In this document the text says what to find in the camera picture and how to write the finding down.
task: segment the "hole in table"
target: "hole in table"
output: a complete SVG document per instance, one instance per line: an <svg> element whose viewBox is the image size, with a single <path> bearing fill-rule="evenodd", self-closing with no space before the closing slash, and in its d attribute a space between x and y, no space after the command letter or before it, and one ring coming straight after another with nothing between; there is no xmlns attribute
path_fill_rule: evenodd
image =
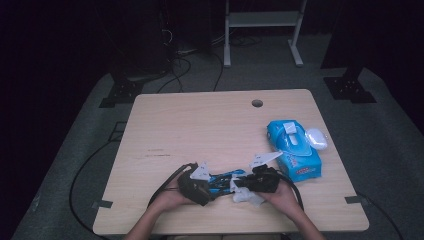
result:
<svg viewBox="0 0 424 240"><path fill-rule="evenodd" d="M262 107L263 105L264 105L264 103L259 99L255 99L255 100L252 101L252 106L254 106L254 107Z"/></svg>

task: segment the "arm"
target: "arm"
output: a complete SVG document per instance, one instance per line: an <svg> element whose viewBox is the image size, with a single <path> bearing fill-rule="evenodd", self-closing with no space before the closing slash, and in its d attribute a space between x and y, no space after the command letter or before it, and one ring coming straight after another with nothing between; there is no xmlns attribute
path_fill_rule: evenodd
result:
<svg viewBox="0 0 424 240"><path fill-rule="evenodd" d="M167 188L175 189L178 187L178 176L171 181ZM180 205L192 203L189 199L185 198L178 190L165 190L157 196L155 201L146 209L141 218L137 221L134 227L125 236L125 240L147 240L150 233L155 226L159 216L166 212L173 210Z"/></svg>
<svg viewBox="0 0 424 240"><path fill-rule="evenodd" d="M300 208L291 187L286 182L280 181L275 193L257 192L257 194L292 220L299 229L300 234L302 234L306 240L325 239L302 208Z"/></svg>

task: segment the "blue box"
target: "blue box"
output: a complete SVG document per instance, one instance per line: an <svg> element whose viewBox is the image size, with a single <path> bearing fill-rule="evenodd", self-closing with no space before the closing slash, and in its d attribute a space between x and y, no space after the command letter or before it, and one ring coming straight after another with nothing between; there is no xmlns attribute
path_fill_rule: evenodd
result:
<svg viewBox="0 0 424 240"><path fill-rule="evenodd" d="M293 182L321 177L321 158L310 146L302 125L296 120L274 120L267 130L275 151L283 152L276 159L278 167Z"/></svg>

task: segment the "gray carpet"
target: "gray carpet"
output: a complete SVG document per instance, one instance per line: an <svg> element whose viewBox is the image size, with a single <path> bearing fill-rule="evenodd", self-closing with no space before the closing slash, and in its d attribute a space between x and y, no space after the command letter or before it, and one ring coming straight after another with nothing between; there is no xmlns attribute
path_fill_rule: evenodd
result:
<svg viewBox="0 0 424 240"><path fill-rule="evenodd" d="M297 68L287 46L288 36L263 37L260 44L232 48L232 66L225 68L216 91L309 89L356 190L366 194L393 219L404 239L424 236L424 138L390 95L378 76L365 69L359 80L377 103L352 104L334 100L323 77L341 76L345 69L321 70L329 35L300 36L298 48L304 67ZM214 51L222 59L223 48ZM180 78L184 92L212 91L220 74L214 55L185 57L190 71ZM187 62L176 61L175 73ZM143 93L155 93L174 76L147 83ZM78 169L107 143L116 122L126 121L131 104L99 108L113 85L110 75L99 79L46 175L33 205L13 239L99 239L73 217L69 190ZM174 81L161 92L179 92ZM73 191L73 206L84 224L92 227L119 142L111 142L94 155L80 172ZM364 232L325 233L328 239L399 239L388 219L373 204L364 205L370 227ZM120 239L122 236L111 236ZM299 234L290 234L301 239Z"/></svg>

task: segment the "table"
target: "table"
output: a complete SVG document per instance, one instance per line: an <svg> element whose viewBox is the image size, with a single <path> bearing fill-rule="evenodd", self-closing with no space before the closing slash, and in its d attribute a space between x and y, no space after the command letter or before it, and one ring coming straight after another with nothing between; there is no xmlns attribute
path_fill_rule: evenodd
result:
<svg viewBox="0 0 424 240"><path fill-rule="evenodd" d="M297 39L305 14L307 0L301 0L299 11L230 12L229 0L225 5L224 66L231 67L230 28L232 27L294 27L293 38L288 40L297 67L303 66L297 50Z"/></svg>
<svg viewBox="0 0 424 240"><path fill-rule="evenodd" d="M211 174L249 170L255 154L272 151L266 126L277 119L295 119L305 129L319 128L328 136L329 147L319 152L322 177L296 183L305 211L318 229L367 229L360 203L346 203L345 197L356 194L313 96L297 89L138 96L103 196L113 204L99 208L94 232L127 233L156 189L183 164L205 161ZM276 167L275 161L269 165ZM271 205L234 203L227 195L205 207L182 206L162 215L153 233L293 231L297 231L294 224Z"/></svg>

